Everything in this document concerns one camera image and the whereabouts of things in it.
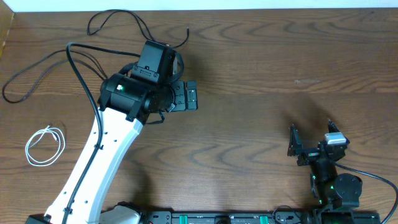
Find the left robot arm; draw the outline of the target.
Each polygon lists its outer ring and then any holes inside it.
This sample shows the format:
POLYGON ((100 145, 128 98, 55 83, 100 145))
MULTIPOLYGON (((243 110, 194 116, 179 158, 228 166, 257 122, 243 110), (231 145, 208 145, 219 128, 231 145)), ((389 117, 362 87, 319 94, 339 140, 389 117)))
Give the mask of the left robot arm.
POLYGON ((97 101, 87 93, 95 120, 85 147, 55 201, 27 223, 139 223, 133 208, 101 211, 119 165, 150 114, 197 110, 198 100, 173 47, 148 40, 138 57, 103 81, 97 101))

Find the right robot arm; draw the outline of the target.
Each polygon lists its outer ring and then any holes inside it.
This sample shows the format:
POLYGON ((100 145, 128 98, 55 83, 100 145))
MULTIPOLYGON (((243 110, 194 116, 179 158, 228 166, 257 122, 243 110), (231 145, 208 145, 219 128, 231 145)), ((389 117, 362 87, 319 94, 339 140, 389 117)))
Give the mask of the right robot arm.
POLYGON ((348 173, 337 173, 336 161, 345 156, 349 140, 328 122, 328 132, 316 147, 305 148, 294 125, 289 128, 287 155, 297 158, 298 166, 310 166, 311 188, 320 206, 305 212, 302 223, 354 223, 353 209, 359 207, 362 180, 348 173))

